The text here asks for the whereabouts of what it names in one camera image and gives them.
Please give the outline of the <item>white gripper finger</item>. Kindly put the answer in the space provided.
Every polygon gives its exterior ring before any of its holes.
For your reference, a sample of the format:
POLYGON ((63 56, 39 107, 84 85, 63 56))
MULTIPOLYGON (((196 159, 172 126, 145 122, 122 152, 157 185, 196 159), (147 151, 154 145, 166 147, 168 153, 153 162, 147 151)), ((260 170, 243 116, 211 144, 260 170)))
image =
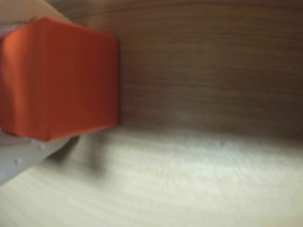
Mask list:
POLYGON ((0 39, 43 17, 70 22, 44 0, 0 0, 0 39))
POLYGON ((0 184, 45 160, 62 164, 78 141, 78 136, 41 141, 0 131, 0 184))

